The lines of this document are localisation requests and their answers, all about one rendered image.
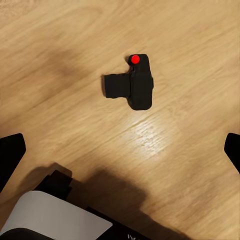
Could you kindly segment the digital camera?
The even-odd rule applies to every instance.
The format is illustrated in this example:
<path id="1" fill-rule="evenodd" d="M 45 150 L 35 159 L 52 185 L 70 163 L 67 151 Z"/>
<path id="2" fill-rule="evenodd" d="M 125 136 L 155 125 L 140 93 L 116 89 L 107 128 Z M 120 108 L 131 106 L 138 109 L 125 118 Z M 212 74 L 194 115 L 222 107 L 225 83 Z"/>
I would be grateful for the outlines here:
<path id="1" fill-rule="evenodd" d="M 132 54 L 127 63 L 132 70 L 126 74 L 104 76 L 106 98 L 128 98 L 135 111 L 145 111 L 152 107 L 154 80 L 150 70 L 149 57 L 145 54 Z"/>

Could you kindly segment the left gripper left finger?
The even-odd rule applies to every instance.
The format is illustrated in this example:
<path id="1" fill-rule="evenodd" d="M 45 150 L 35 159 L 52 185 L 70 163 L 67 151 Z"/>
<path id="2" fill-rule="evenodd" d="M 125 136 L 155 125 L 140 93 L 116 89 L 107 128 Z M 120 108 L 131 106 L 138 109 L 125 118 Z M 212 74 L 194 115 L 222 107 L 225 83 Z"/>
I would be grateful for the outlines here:
<path id="1" fill-rule="evenodd" d="M 26 153 L 22 133 L 0 138 L 0 193 Z"/>

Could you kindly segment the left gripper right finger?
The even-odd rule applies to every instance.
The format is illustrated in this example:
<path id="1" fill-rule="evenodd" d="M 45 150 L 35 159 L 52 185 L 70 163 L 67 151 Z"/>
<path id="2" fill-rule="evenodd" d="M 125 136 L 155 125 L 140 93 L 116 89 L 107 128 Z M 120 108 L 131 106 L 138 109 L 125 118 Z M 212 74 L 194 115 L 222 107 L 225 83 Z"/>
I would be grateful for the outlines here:
<path id="1" fill-rule="evenodd" d="M 228 133 L 224 151 L 237 171 L 240 173 L 240 135 L 235 133 Z"/>

